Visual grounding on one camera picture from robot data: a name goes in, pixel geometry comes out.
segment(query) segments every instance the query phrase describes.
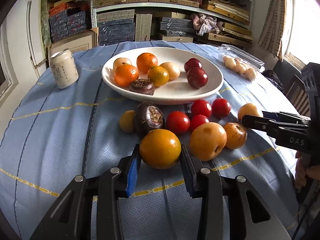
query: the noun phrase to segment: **cloth bundle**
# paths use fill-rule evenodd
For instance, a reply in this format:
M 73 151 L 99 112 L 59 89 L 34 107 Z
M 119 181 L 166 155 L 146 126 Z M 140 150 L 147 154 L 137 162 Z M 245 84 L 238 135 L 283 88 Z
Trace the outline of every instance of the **cloth bundle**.
M 205 14 L 199 13 L 191 14 L 190 19 L 198 36 L 203 36 L 203 34 L 210 32 L 212 29 L 215 29 L 216 33 L 220 32 L 216 17 L 207 17 Z

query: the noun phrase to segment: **red tomato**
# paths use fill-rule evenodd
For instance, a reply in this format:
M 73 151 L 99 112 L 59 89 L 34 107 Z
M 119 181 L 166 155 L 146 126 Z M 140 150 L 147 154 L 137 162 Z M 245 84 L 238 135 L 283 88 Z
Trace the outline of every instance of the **red tomato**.
M 197 100 L 191 106 L 192 116 L 203 114 L 206 117 L 210 117 L 212 114 L 211 105 L 205 100 Z
M 190 121 L 190 128 L 189 130 L 192 132 L 194 129 L 196 129 L 201 124 L 204 124 L 206 122 L 209 122 L 208 118 L 203 114 L 195 115 L 191 121 Z
M 224 98 L 217 98 L 212 103 L 212 114 L 217 118 L 226 117 L 231 110 L 230 103 Z
M 180 111 L 172 112 L 168 115 L 166 128 L 176 135 L 185 133 L 189 129 L 190 120 L 188 116 Z

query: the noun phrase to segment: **white plate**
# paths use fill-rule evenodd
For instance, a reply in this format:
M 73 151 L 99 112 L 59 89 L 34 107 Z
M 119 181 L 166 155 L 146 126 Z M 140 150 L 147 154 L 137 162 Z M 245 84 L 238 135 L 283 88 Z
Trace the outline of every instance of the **white plate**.
M 128 58 L 131 60 L 132 64 L 136 66 L 137 57 L 144 52 L 154 54 L 158 59 L 159 65 L 164 62 L 172 62 L 177 65 L 181 71 L 178 79 L 169 81 L 164 86 L 156 88 L 153 96 L 139 94 L 129 91 L 126 88 L 119 87 L 113 78 L 113 62 L 117 58 Z M 187 81 L 187 74 L 184 71 L 183 65 L 190 58 L 200 60 L 202 68 L 208 75 L 208 83 L 200 89 L 192 88 Z M 209 60 L 189 51 L 164 47 L 139 48 L 119 53 L 105 63 L 102 69 L 102 78 L 109 87 L 124 97 L 140 102 L 152 101 L 154 104 L 159 105 L 190 103 L 216 93 L 223 84 L 223 75 L 221 71 Z M 140 78 L 147 78 L 147 75 L 140 75 Z

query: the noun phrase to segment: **beverage can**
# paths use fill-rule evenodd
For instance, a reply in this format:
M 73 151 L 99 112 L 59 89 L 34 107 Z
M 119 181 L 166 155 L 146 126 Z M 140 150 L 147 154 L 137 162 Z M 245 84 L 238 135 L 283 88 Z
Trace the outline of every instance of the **beverage can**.
M 50 67 L 57 86 L 61 89 L 72 85 L 79 78 L 75 59 L 69 49 L 53 54 Z

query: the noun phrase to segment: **plastic container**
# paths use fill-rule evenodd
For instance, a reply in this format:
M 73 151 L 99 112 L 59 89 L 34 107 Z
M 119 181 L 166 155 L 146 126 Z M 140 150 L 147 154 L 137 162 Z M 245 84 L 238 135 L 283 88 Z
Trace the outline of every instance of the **plastic container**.
M 264 62 L 259 60 L 258 58 L 252 56 L 251 54 L 243 51 L 242 49 L 238 49 L 235 46 L 228 45 L 228 44 L 222 44 L 221 47 L 219 47 L 219 57 L 218 59 L 223 63 L 223 57 L 229 56 L 233 58 L 239 58 L 244 63 L 248 64 L 250 67 L 255 68 L 259 72 L 263 72 L 265 70 Z
M 225 64 L 223 62 L 225 56 L 233 58 L 233 63 L 232 60 L 229 60 Z M 249 53 L 228 44 L 222 44 L 222 46 L 219 47 L 218 60 L 227 68 L 251 82 L 255 80 L 258 72 L 263 72 L 265 70 L 264 62 Z

